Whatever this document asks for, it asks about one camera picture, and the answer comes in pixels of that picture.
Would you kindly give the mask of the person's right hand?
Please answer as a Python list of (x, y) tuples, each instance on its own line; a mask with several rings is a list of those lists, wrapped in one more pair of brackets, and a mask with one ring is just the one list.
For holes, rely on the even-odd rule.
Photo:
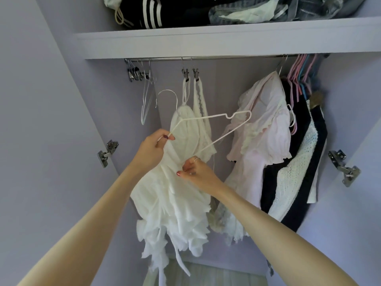
[(187, 159), (181, 171), (194, 171), (192, 180), (184, 180), (191, 182), (212, 197), (218, 197), (218, 191), (223, 187), (223, 182), (201, 158), (193, 156)]

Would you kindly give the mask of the white ruffled dress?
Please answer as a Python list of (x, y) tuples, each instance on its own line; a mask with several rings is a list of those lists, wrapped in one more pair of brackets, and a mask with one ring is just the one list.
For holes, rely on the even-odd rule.
[(207, 113), (198, 105), (193, 108), (183, 104), (174, 113), (170, 130), (175, 140), (168, 141), (164, 156), (154, 169), (147, 173), (133, 189), (131, 198), (141, 216), (136, 232), (139, 241), (145, 241), (142, 258), (151, 256), (150, 269), (159, 269), (160, 285), (165, 285), (164, 269), (169, 264), (165, 246), (169, 236), (174, 246), (179, 266), (190, 276), (179, 251), (190, 250), (199, 257), (203, 245), (208, 242), (207, 213), (210, 211), (210, 195), (199, 191), (193, 184), (177, 176), (188, 158), (197, 156), (207, 163), (216, 149), (212, 143), (208, 119), (181, 119), (201, 117)]

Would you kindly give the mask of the white wire clothes hanger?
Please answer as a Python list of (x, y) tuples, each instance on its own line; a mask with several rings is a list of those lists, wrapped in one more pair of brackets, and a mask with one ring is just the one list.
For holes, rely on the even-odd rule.
[[(251, 119), (251, 116), (252, 116), (252, 112), (250, 110), (243, 110), (243, 111), (237, 111), (235, 113), (233, 113), (231, 116), (228, 116), (226, 113), (225, 114), (217, 114), (217, 115), (208, 115), (208, 116), (203, 116), (203, 117), (194, 117), (194, 118), (187, 118), (187, 119), (183, 119), (180, 117), (180, 121), (179, 123), (173, 128), (173, 131), (178, 127), (178, 125), (180, 125), (181, 122), (184, 122), (184, 121), (190, 121), (190, 120), (203, 120), (203, 119), (211, 119), (211, 118), (216, 118), (216, 117), (221, 117), (221, 116), (224, 116), (226, 119), (233, 119), (236, 115), (238, 114), (249, 114), (249, 116), (247, 117), (247, 119), (245, 121), (243, 121), (241, 124), (239, 124), (238, 126), (236, 126), (234, 129), (231, 130), (231, 132), (235, 131), (236, 129), (240, 128), (242, 125), (246, 124), (250, 119)], [(168, 138), (173, 135), (173, 131), (170, 131), (169, 134), (167, 135)], [(214, 142), (208, 144), (205, 148), (199, 150), (197, 153), (201, 153), (202, 151), (208, 149), (209, 147), (211, 147), (212, 145), (214, 145), (215, 143), (217, 143), (218, 141), (222, 140), (224, 137), (226, 137), (227, 135), (229, 135), (230, 132), (222, 135), (220, 138), (218, 138), (217, 140), (215, 140)]]

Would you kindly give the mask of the person's right forearm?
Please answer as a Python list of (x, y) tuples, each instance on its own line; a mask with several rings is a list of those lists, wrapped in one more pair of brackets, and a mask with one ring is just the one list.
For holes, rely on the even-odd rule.
[(359, 286), (316, 247), (221, 181), (212, 184), (210, 194), (240, 221), (287, 286)]

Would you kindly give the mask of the white lace camisole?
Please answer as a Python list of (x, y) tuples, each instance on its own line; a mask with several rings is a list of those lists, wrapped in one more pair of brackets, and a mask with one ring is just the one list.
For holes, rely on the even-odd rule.
[[(185, 115), (181, 115), (185, 109), (190, 109), (190, 107), (187, 105), (187, 102), (189, 100), (190, 96), (190, 80), (189, 78), (183, 79), (183, 95), (182, 95), (182, 102), (181, 106), (178, 107), (178, 112), (181, 117), (185, 117)], [(199, 78), (197, 81), (193, 81), (193, 114), (195, 117), (204, 117), (208, 116), (207, 107), (206, 107), (206, 101), (203, 94), (203, 83), (201, 81), (201, 78)]]

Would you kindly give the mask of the metal door hinge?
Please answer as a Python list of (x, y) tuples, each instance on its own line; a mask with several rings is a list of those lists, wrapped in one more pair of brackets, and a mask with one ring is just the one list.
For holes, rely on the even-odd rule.
[(97, 156), (103, 168), (106, 168), (108, 166), (108, 159), (114, 154), (118, 146), (119, 142), (113, 141), (111, 139), (106, 144), (106, 151), (104, 152), (101, 150), (98, 152)]
[(342, 151), (328, 151), (328, 157), (335, 168), (341, 172), (344, 177), (342, 183), (345, 187), (350, 187), (356, 178), (361, 174), (361, 170), (357, 166), (347, 167), (344, 163), (346, 154)]

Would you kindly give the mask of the cream lace garment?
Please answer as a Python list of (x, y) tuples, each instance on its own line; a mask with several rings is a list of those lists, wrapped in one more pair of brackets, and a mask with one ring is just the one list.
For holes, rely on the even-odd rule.
[(224, 236), (226, 245), (231, 246), (242, 241), (245, 236), (250, 236), (222, 202), (216, 205), (215, 199), (212, 198), (211, 206), (211, 210), (207, 213), (209, 226), (214, 232)]

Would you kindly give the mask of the bunch of metal clip hangers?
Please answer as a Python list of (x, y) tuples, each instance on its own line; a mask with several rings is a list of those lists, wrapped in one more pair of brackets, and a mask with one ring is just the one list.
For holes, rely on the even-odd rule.
[(149, 81), (154, 83), (154, 75), (151, 69), (150, 61), (124, 59), (126, 71), (130, 82)]

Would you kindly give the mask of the pale pink blouse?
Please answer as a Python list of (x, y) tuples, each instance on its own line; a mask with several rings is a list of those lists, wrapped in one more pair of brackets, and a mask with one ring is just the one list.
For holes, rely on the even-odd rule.
[(238, 111), (226, 131), (234, 131), (227, 159), (236, 162), (226, 184), (260, 208), (263, 172), (268, 165), (291, 158), (290, 111), (276, 71), (257, 81), (239, 98)]

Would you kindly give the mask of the silver clothes rod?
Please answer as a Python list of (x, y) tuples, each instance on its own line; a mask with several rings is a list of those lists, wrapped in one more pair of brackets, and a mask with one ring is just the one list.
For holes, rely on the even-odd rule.
[(125, 62), (149, 62), (149, 61), (199, 61), (199, 60), (215, 60), (215, 59), (242, 59), (242, 58), (273, 58), (273, 57), (297, 57), (301, 53), (296, 54), (279, 54), (279, 55), (267, 55), (267, 56), (187, 56), (187, 57), (148, 57), (148, 58), (124, 58)]

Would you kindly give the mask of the white tulle fabric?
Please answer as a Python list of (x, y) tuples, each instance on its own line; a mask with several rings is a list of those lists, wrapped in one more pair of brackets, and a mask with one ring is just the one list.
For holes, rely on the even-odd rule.
[(174, 259), (165, 268), (166, 286), (268, 286), (264, 276), (185, 262), (188, 276)]

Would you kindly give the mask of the lilac wardrobe door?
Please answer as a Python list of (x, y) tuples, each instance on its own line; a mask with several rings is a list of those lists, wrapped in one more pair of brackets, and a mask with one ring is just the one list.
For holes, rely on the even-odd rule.
[(117, 178), (36, 0), (0, 0), (0, 286), (16, 286)]
[(297, 233), (359, 286), (381, 286), (381, 118), (349, 165), (361, 170), (354, 183), (337, 176)]

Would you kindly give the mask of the black garment with white stripes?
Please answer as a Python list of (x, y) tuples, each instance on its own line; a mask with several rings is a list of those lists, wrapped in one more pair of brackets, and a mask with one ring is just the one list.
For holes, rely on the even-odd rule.
[(216, 4), (217, 0), (121, 0), (115, 20), (134, 30), (206, 26)]

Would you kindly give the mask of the bunch of pink hangers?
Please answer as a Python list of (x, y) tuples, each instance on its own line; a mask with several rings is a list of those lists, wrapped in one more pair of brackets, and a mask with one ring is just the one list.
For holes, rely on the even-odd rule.
[(297, 132), (297, 121), (294, 106), (303, 97), (308, 100), (312, 97), (310, 71), (318, 57), (318, 54), (299, 54), (291, 66), (287, 76), (283, 78), (290, 87), (290, 103), (287, 105), (290, 112), (291, 135)]

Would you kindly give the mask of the folded blue jeans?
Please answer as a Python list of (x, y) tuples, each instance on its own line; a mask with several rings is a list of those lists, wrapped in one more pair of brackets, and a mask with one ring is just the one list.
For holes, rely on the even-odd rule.
[[(238, 11), (259, 6), (269, 0), (236, 0), (233, 3), (220, 4), (208, 12), (211, 25), (249, 24), (242, 21), (228, 20), (224, 16)], [(304, 20), (327, 20), (335, 17), (342, 9), (343, 0), (279, 0), (279, 4), (288, 4), (288, 10), (279, 18), (262, 23), (292, 22)]]

